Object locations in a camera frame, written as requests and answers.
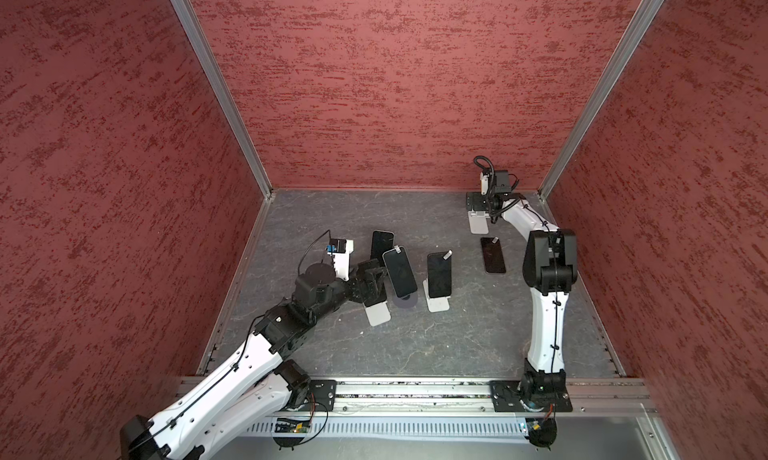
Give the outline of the white phone stand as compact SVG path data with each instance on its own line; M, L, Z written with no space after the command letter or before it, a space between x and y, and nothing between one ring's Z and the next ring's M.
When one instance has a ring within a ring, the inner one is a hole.
M450 297L431 297L429 294L429 282L423 281L423 289L426 298L427 308L430 313L445 312L450 309Z
M468 211L467 215L468 215L470 232L473 235L489 234L489 227L488 227L489 216L486 212Z

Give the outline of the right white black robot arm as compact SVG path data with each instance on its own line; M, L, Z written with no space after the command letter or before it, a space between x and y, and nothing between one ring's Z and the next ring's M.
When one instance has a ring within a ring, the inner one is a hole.
M578 280L577 239L573 231L545 219L521 194L519 179L478 155L480 190L466 195L470 232L489 233L502 220L526 241L522 276L532 298L532 330L523 375L517 387L521 408L553 415L565 401L563 330L566 305Z

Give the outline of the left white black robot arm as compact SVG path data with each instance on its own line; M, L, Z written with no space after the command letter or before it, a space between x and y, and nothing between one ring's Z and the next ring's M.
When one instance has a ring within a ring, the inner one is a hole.
M210 459L255 421L285 408L313 407L310 378L292 354L344 303L385 299L386 274L378 260L353 266L347 278L330 264L309 266L290 297L252 321L223 365L166 409L121 428L121 458Z

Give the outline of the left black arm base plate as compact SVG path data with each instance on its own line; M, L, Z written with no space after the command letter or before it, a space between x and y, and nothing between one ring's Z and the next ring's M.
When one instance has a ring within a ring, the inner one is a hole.
M286 404L288 411L311 413L319 408L334 409L338 382L330 379L310 380L293 392Z

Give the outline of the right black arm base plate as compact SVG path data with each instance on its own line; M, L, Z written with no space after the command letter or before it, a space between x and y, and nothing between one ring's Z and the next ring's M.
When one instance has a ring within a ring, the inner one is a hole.
M524 385L520 381L495 380L489 383L490 399L496 413L571 413L573 406L564 386Z

